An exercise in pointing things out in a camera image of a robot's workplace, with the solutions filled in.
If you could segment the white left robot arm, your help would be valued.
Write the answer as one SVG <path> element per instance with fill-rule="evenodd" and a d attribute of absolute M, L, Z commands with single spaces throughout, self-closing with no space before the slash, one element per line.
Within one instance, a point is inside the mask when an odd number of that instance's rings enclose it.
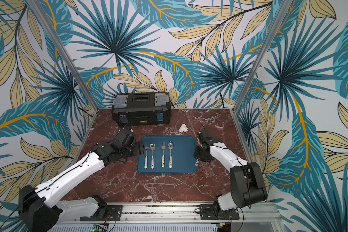
<path fill-rule="evenodd" d="M 98 195 L 74 201 L 62 198 L 94 173 L 117 161 L 144 153 L 144 145 L 130 129 L 121 129 L 111 140 L 92 147 L 77 163 L 51 178 L 19 191 L 18 214 L 31 232 L 47 232 L 59 222 L 71 219 L 108 221 L 113 211 Z"/>

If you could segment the colourful letter handle fork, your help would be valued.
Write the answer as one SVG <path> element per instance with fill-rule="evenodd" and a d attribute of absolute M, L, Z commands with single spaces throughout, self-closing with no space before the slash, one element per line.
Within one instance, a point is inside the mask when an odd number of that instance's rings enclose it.
<path fill-rule="evenodd" d="M 148 143 L 146 143 L 145 144 L 145 163 L 144 163 L 145 169 L 148 168 L 148 149 L 149 149 L 149 145 L 148 145 Z"/>

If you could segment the Hello Kitty handle spoon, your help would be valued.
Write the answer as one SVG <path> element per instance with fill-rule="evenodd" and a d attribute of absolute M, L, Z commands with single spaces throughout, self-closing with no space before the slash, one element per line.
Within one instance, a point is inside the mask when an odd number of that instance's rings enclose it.
<path fill-rule="evenodd" d="M 174 144 L 172 141 L 168 143 L 168 149 L 170 151 L 170 157 L 169 157 L 169 168 L 171 169 L 173 167 L 173 159 L 172 159 L 172 150 L 174 148 Z"/>

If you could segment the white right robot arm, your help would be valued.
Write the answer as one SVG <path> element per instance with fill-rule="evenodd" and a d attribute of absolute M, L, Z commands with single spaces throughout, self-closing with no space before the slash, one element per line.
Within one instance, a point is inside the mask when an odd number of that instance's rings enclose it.
<path fill-rule="evenodd" d="M 217 197 L 213 203 L 217 217 L 232 209 L 267 200 L 267 190 L 258 163 L 240 158 L 222 141 L 212 138 L 207 130 L 199 131 L 198 137 L 200 145 L 196 147 L 194 158 L 202 162 L 218 160 L 230 173 L 230 192 Z"/>

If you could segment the Hello Kitty handle fork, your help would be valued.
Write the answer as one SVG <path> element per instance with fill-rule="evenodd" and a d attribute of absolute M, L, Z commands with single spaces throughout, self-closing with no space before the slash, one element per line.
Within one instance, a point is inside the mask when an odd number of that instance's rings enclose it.
<path fill-rule="evenodd" d="M 161 167 L 165 167 L 165 142 L 161 143 L 162 157 L 161 157 Z"/>

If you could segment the white cartoon handle spoon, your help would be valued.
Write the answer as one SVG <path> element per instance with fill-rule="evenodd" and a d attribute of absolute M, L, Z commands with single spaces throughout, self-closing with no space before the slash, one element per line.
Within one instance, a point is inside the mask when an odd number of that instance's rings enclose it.
<path fill-rule="evenodd" d="M 155 143 L 150 143 L 150 149 L 151 149 L 151 151 L 152 151 L 152 154 L 151 154 L 151 169 L 154 169 L 154 150 L 155 150 L 155 148 L 156 148 L 156 145 L 155 145 Z"/>

